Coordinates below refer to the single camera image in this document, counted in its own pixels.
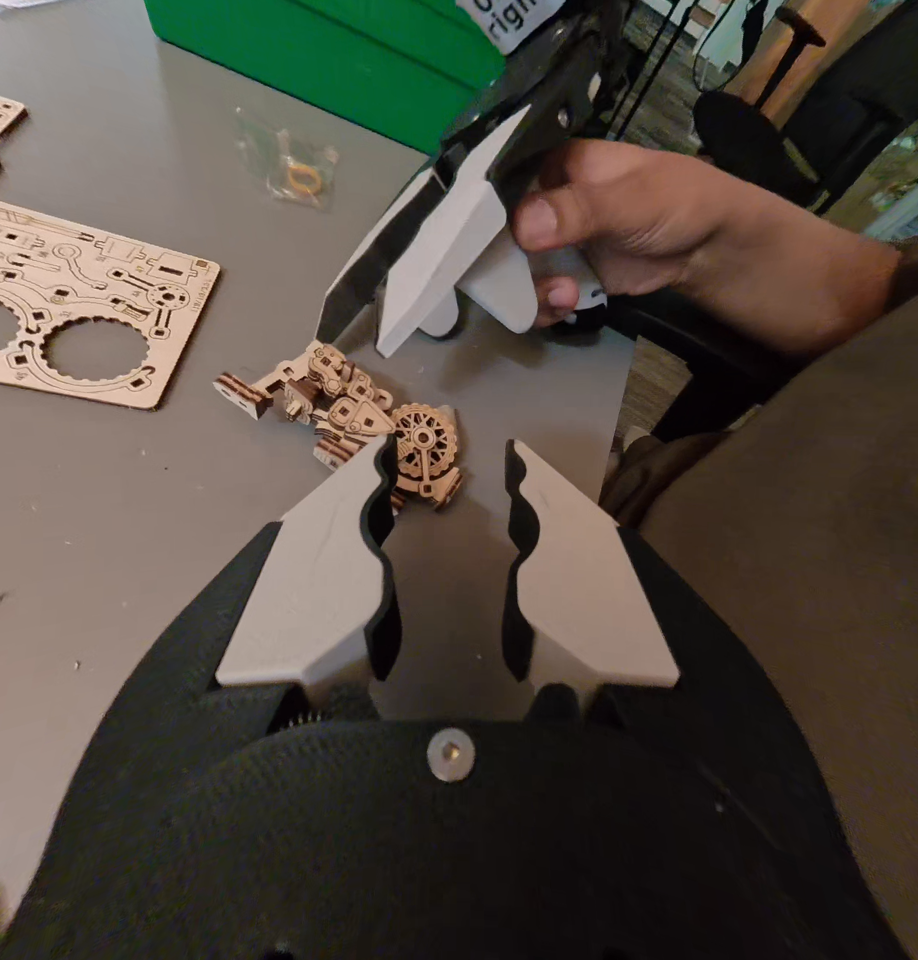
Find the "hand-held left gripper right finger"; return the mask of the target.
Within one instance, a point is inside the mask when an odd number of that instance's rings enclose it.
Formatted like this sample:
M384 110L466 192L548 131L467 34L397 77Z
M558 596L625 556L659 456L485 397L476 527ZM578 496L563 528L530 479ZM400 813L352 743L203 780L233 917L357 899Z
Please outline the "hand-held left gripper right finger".
M502 653L518 682L673 688L680 668L614 520L519 439L506 444L516 549Z

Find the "assembled wooden puzzle model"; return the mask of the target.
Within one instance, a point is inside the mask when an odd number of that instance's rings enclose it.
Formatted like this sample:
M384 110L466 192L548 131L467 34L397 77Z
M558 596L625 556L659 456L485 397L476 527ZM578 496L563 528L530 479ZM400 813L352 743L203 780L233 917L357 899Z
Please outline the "assembled wooden puzzle model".
M395 440L398 478L393 510L420 498L436 510L446 507L461 488L460 435L447 406L397 404L363 368L331 344L313 340L303 353L279 363L253 383L223 372L217 392L253 420L275 406L286 420L313 430L313 453L331 471L380 436Z

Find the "black office chair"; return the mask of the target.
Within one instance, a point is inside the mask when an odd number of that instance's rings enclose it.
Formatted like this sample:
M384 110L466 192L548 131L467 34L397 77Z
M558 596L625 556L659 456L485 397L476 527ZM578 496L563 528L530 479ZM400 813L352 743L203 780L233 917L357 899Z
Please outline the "black office chair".
M732 176L759 186L801 207L813 203L818 186L791 160L784 138L762 108L808 46L825 47L822 36L788 6L775 18L792 33L763 90L749 103L723 90L706 90L693 107L700 157Z

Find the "person's right hand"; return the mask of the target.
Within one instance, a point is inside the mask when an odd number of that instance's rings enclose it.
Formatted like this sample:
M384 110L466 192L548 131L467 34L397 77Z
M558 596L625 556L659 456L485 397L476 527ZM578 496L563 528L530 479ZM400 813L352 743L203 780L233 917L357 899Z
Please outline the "person's right hand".
M609 295L671 288L712 303L715 243L733 226L733 178L673 152L569 140L549 152L513 213L526 252L574 248Z

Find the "grey desk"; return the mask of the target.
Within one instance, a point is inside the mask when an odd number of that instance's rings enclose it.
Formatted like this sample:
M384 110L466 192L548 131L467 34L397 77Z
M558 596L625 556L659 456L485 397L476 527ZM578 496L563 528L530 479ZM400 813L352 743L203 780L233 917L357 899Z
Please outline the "grey desk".
M142 2L0 15L0 96L29 116L1 147L0 200L221 265L163 406L138 412L0 385L0 924L41 858L109 704L185 606L267 522L329 477L309 435L213 388L296 356L323 296L423 157L160 42ZM340 154L332 204L271 197L236 148L235 109ZM377 689L395 718L520 717L500 617L513 546L505 443L597 498L632 359L515 335L473 308L459 335L388 361L364 323L344 349L409 401L447 404L465 484L404 510L386 549L404 624Z

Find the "person's trouser leg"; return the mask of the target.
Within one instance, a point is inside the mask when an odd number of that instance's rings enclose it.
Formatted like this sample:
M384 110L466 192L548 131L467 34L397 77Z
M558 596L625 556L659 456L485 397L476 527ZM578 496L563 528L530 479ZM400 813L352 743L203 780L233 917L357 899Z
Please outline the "person's trouser leg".
M918 958L918 293L736 431L636 439L600 504L765 668Z

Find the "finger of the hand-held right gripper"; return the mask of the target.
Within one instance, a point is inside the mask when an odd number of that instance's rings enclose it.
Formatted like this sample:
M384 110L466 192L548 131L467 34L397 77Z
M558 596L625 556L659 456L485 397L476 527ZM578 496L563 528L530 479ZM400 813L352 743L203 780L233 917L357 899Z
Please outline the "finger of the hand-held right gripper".
M471 271L469 294L507 329L528 331L537 315L537 297L528 259L515 245L510 262L476 267L506 228L508 212L489 170L530 112L526 104L503 121L459 166L452 186L389 271L375 347L391 357L424 323L457 316L455 288Z
M452 185L461 164L453 145L419 169L356 248L325 294L315 339L337 342L369 306L380 327L393 266Z

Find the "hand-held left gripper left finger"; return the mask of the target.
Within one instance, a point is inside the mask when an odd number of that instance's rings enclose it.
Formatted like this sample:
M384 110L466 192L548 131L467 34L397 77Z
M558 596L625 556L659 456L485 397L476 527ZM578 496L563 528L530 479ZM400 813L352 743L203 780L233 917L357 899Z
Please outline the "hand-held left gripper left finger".
M222 687L301 687L391 674L402 644L393 568L393 435L369 442L278 522L217 670Z

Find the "green plastic bin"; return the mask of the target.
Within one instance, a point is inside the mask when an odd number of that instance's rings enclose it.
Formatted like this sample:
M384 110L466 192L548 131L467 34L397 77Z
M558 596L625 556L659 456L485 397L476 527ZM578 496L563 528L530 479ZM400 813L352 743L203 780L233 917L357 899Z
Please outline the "green plastic bin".
M147 1L165 42L425 154L504 60L440 1Z

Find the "wooden sheet with gear holes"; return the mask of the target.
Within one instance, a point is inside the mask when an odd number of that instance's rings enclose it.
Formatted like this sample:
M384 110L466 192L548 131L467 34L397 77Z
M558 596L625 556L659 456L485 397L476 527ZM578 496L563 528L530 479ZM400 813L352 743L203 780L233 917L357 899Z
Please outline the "wooden sheet with gear holes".
M0 348L0 385L154 411L164 401L221 266L0 200L0 308L16 332ZM143 361L84 379L49 358L60 333L90 323L132 330Z

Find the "black metal frame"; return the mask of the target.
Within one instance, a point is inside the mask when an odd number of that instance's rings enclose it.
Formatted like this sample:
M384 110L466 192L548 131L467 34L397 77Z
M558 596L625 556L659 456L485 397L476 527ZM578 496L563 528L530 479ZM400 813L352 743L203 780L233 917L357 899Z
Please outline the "black metal frame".
M608 298L605 324L679 358L690 379L659 420L660 441L719 433L773 397L805 366L727 328L670 289Z

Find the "clear plastic bag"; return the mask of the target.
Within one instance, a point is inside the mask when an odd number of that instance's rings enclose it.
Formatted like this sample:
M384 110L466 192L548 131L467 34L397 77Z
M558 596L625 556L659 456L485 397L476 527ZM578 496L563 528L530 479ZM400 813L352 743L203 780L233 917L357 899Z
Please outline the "clear plastic bag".
M234 116L238 155L249 174L271 197L312 209L329 209L340 161L334 147L309 141L285 126L268 123L241 106L236 107ZM321 195L305 198L290 190L286 168L291 162L309 164L320 170L324 182Z

